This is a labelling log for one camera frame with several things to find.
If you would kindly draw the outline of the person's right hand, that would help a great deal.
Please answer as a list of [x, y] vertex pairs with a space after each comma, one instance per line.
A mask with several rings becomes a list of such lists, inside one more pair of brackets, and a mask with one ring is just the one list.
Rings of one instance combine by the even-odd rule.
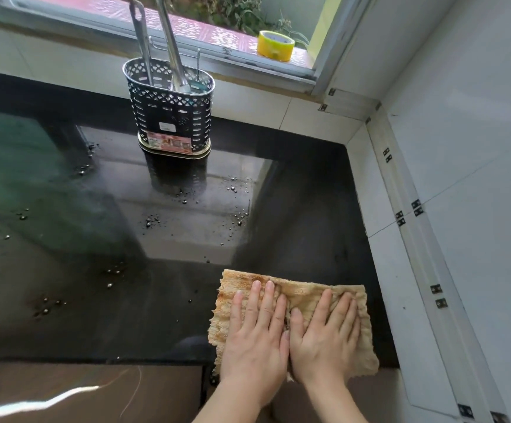
[[[330, 327], [331, 289], [323, 291], [313, 313], [300, 346], [290, 345], [290, 363], [295, 380], [317, 377], [318, 374], [341, 376], [347, 384], [356, 348], [353, 348], [353, 326], [351, 329]], [[357, 302], [354, 303], [354, 319]]]

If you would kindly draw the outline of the person's left hand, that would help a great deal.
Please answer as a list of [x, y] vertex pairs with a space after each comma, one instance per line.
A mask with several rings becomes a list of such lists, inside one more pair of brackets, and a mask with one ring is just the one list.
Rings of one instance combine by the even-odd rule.
[[274, 313], [269, 328], [260, 329], [261, 303], [259, 305], [258, 301], [261, 290], [261, 282], [254, 281], [240, 330], [231, 333], [229, 327], [219, 385], [245, 386], [271, 400], [287, 375], [287, 367], [282, 366], [286, 298], [280, 295], [276, 303], [273, 303]]

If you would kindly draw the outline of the beige cleaning cloth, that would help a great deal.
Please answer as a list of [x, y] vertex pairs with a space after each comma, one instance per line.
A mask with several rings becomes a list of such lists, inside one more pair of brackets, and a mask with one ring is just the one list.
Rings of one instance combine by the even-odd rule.
[[304, 319], [303, 326], [307, 328], [324, 290], [331, 289], [332, 291], [330, 311], [334, 310], [344, 293], [350, 293], [357, 302], [357, 315], [360, 319], [360, 336], [350, 377], [364, 377], [377, 374], [379, 371], [379, 359], [373, 350], [371, 318], [367, 310], [367, 293], [363, 285], [328, 286], [226, 269], [222, 273], [216, 308], [213, 311], [213, 316], [210, 319], [210, 327], [208, 329], [208, 341], [212, 346], [216, 347], [217, 353], [212, 372], [214, 377], [219, 377], [221, 373], [222, 356], [230, 327], [232, 299], [237, 291], [242, 291], [243, 302], [241, 315], [244, 316], [247, 300], [254, 281], [260, 281], [262, 284], [262, 290], [258, 301], [259, 305], [262, 301], [265, 285], [268, 281], [272, 281], [275, 285], [273, 296], [274, 303], [276, 303], [276, 300], [281, 294], [286, 296], [287, 310], [284, 329], [290, 328], [290, 310], [292, 307], [300, 309]]

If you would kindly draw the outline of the person's right forearm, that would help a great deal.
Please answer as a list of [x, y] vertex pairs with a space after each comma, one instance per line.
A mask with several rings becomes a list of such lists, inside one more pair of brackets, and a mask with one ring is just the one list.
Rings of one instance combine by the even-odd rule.
[[318, 374], [302, 385], [321, 423], [369, 423], [341, 376]]

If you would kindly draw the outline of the person's left forearm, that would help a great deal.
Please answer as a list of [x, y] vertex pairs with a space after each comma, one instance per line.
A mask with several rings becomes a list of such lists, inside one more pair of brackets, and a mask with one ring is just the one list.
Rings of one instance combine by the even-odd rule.
[[192, 423], [256, 423], [270, 401], [245, 386], [220, 384]]

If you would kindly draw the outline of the row of black tile clips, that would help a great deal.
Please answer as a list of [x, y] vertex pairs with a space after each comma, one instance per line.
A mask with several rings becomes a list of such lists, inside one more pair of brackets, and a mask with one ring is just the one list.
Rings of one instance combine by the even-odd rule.
[[409, 405], [449, 423], [511, 423], [382, 103], [331, 88]]

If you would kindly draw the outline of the brown wooden cabinet front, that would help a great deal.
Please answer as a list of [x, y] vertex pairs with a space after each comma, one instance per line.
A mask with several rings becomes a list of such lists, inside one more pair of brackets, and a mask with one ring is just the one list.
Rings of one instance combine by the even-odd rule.
[[191, 423], [202, 369], [0, 362], [0, 423]]

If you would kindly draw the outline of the perforated metal utensil holder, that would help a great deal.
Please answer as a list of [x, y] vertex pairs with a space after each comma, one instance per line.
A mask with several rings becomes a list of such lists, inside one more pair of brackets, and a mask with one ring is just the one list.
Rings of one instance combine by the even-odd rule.
[[173, 89], [168, 61], [132, 58], [123, 65], [140, 148], [150, 154], [199, 160], [211, 152], [211, 109], [216, 82], [206, 71], [184, 67], [191, 93]]

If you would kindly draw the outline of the yellow tape roll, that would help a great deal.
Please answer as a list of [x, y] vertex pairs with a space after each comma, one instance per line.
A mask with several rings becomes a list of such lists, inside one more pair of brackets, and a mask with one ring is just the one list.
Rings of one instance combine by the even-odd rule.
[[257, 54], [288, 63], [295, 46], [294, 39], [271, 30], [261, 30], [257, 38]]

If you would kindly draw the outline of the green plants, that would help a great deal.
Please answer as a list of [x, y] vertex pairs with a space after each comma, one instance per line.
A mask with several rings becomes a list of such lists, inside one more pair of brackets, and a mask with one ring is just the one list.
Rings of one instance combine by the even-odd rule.
[[268, 21], [261, 10], [262, 0], [199, 0], [207, 8], [210, 24], [249, 36], [258, 36], [260, 31], [274, 31], [294, 40], [295, 45], [308, 48], [309, 39], [295, 31], [291, 20], [282, 12], [279, 18]]

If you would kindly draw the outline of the grey window frame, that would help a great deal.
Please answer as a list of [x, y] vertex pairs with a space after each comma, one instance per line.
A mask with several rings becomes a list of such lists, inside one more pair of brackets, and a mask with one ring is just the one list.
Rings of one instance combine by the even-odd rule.
[[[201, 65], [215, 78], [322, 101], [330, 95], [337, 66], [373, 1], [341, 0], [311, 69], [185, 37], [177, 37], [176, 45], [184, 56], [193, 56], [199, 48]], [[40, 1], [21, 6], [15, 0], [0, 0], [0, 28], [109, 55], [138, 54], [131, 25], [84, 12], [76, 16], [74, 9], [45, 8]]]

